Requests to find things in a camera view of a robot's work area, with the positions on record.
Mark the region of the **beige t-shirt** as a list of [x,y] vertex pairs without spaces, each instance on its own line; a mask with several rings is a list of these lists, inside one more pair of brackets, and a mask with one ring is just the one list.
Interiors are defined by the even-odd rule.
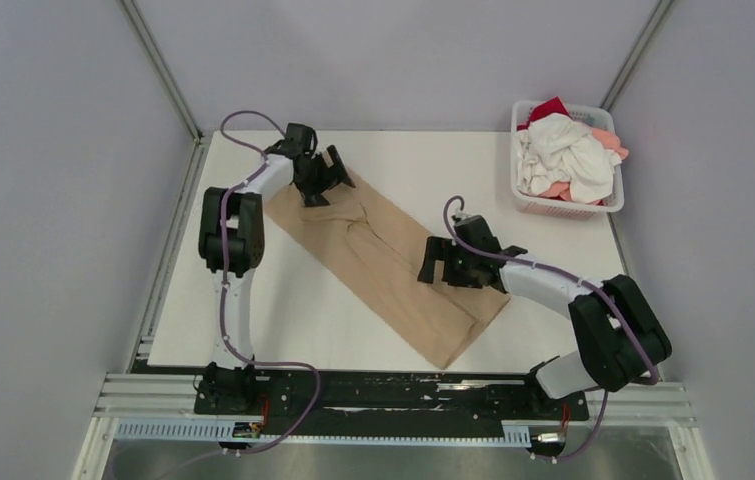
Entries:
[[265,212],[430,364],[453,363],[508,305],[493,289],[417,279],[429,231],[358,175],[304,205],[287,186]]

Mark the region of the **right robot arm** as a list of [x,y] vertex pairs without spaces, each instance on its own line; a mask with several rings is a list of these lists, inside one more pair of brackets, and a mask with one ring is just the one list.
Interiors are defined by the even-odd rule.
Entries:
[[571,324],[577,348],[534,367],[524,403],[549,417],[564,397],[655,384],[657,366],[672,354],[669,337],[636,281],[624,274],[590,280],[548,264],[526,249],[502,247],[480,215],[453,217],[450,237],[427,238],[421,283],[491,288],[529,299]]

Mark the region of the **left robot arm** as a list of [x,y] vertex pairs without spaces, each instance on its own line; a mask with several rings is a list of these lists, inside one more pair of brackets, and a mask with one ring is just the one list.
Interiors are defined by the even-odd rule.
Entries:
[[264,257],[264,207],[278,192],[293,186],[302,206],[328,205],[327,191],[352,186],[335,146],[318,149],[318,135],[307,125],[290,123],[280,140],[260,150],[261,162],[229,188],[209,187],[203,194],[198,253],[219,276],[215,292],[219,336],[197,386],[195,411],[205,415],[241,415],[259,399],[251,338],[251,290]]

